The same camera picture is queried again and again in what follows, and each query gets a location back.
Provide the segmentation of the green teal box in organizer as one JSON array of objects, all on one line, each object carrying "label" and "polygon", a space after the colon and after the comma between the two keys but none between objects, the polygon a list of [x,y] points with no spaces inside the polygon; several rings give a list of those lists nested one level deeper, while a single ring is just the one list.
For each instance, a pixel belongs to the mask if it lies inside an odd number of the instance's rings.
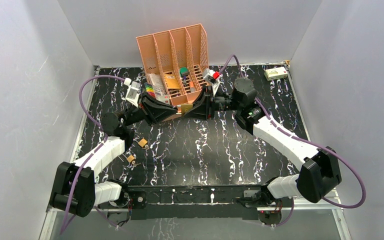
[{"label": "green teal box in organizer", "polygon": [[183,78],[183,77],[188,76],[190,73],[189,73],[189,70],[187,67],[180,67],[179,68],[179,74]]}]

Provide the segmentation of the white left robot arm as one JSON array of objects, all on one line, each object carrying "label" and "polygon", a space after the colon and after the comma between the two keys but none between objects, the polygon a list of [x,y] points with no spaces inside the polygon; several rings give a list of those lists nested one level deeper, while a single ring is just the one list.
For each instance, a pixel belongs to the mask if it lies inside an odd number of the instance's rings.
[{"label": "white left robot arm", "polygon": [[134,142],[131,125],[141,121],[159,124],[176,115],[177,107],[158,101],[147,92],[124,111],[107,112],[101,117],[106,138],[89,153],[72,163],[62,162],[56,169],[49,205],[79,217],[87,216],[94,207],[111,202],[124,208],[130,202],[128,187],[119,180],[96,182],[96,177]]}]

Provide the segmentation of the grey-green small box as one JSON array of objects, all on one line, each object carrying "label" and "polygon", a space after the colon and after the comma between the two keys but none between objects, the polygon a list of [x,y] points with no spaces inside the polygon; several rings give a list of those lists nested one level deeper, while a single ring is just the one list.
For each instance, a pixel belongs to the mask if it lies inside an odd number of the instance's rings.
[{"label": "grey-green small box", "polygon": [[159,102],[162,102],[162,103],[164,103],[164,104],[172,105],[172,104],[171,104],[171,101],[170,101],[170,97],[169,97],[169,95],[167,95],[167,94],[157,94],[157,95],[156,95],[156,99],[157,99]]}]

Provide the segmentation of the orange plastic file organizer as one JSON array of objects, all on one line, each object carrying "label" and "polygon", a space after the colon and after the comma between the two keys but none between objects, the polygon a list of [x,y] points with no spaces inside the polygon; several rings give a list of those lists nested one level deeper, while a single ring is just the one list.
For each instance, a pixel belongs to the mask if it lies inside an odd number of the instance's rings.
[{"label": "orange plastic file organizer", "polygon": [[[209,68],[207,33],[201,24],[161,31],[136,38],[147,83],[147,74],[159,74],[172,106],[192,104],[201,91],[210,86],[203,78]],[[189,75],[180,76],[179,68],[187,67]],[[168,90],[164,74],[173,73],[181,89]],[[182,117],[173,115],[167,120]]]}]

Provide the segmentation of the colourful highlighter marker pack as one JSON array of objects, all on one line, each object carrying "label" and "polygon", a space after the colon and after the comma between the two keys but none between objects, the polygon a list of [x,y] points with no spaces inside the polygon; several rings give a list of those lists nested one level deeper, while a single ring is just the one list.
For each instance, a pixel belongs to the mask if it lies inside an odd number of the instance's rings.
[{"label": "colourful highlighter marker pack", "polygon": [[151,84],[149,84],[149,83],[145,83],[144,86],[145,86],[145,90],[146,90],[147,94],[155,99],[156,98],[156,94],[155,94],[153,86]]}]

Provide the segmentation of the brass padlock upper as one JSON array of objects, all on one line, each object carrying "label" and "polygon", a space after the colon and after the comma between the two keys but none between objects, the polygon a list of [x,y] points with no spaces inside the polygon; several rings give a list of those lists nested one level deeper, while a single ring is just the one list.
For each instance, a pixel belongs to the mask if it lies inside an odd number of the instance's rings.
[{"label": "brass padlock upper", "polygon": [[141,138],[141,139],[134,139],[134,141],[142,148],[142,149],[145,149],[145,150],[148,150],[150,147],[149,147],[149,142],[147,139],[145,138]]}]

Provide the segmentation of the white green small box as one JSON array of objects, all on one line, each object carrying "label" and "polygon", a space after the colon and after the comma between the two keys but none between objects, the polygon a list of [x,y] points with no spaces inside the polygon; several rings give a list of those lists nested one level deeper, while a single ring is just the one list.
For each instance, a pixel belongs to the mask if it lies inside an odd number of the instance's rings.
[{"label": "white green small box", "polygon": [[268,81],[285,79],[288,77],[288,71],[284,66],[269,68],[264,71],[264,75]]}]

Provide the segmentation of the white paper sheet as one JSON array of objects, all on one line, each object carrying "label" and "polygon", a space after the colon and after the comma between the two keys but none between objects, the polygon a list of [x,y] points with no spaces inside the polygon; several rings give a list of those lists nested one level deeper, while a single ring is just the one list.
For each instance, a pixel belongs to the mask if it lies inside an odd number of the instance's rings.
[{"label": "white paper sheet", "polygon": [[159,92],[159,95],[166,94],[165,85],[163,84],[163,80],[159,74],[148,73],[147,77],[149,78],[149,82],[153,86],[154,90]]}]

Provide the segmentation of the yellow envelope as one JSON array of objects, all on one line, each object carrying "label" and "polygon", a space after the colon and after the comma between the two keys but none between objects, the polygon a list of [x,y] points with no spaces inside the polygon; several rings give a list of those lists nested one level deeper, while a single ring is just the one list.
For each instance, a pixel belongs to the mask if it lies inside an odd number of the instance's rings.
[{"label": "yellow envelope", "polygon": [[173,73],[170,73],[170,74],[165,73],[163,76],[164,76],[164,82],[165,82],[166,88],[168,90],[181,89],[179,81]]}]

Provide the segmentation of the brass padlock lower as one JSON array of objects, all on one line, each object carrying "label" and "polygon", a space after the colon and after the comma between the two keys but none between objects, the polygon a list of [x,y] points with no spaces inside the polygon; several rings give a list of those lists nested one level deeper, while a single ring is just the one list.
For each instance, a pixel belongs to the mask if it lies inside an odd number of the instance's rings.
[{"label": "brass padlock lower", "polygon": [[128,167],[133,169],[135,167],[138,167],[141,165],[140,162],[137,161],[135,155],[133,154],[126,154],[126,153],[122,153],[121,156],[123,157],[124,160],[126,160],[126,162],[128,163]]}]

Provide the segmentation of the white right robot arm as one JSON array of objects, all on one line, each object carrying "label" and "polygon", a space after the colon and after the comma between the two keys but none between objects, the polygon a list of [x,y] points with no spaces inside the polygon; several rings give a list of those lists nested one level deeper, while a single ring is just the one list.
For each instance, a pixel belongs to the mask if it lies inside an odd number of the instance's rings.
[{"label": "white right robot arm", "polygon": [[342,182],[339,160],[329,148],[317,147],[295,138],[269,116],[257,99],[253,82],[246,77],[234,81],[232,93],[222,93],[207,86],[198,98],[183,107],[181,115],[198,120],[213,119],[215,112],[234,111],[236,123],[256,138],[262,139],[284,155],[299,173],[274,177],[261,187],[258,200],[275,207],[282,198],[303,197],[318,203]]}]

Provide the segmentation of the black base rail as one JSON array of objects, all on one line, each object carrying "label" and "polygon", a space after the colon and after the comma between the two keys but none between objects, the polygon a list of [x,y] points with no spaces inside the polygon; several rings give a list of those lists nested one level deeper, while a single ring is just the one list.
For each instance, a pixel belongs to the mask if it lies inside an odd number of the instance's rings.
[{"label": "black base rail", "polygon": [[162,218],[242,218],[258,220],[268,216],[279,220],[281,211],[290,210],[292,199],[275,199],[266,185],[172,185],[122,187],[117,203],[101,203],[101,209],[127,210],[131,200],[133,220]]}]

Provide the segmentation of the large brass padlock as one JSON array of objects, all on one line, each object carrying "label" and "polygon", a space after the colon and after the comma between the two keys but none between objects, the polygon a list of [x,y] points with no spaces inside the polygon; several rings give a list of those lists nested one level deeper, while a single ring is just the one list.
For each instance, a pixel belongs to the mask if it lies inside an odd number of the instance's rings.
[{"label": "large brass padlock", "polygon": [[180,105],[177,105],[177,115],[184,116],[187,112],[189,112],[193,108],[192,103],[183,103]]}]

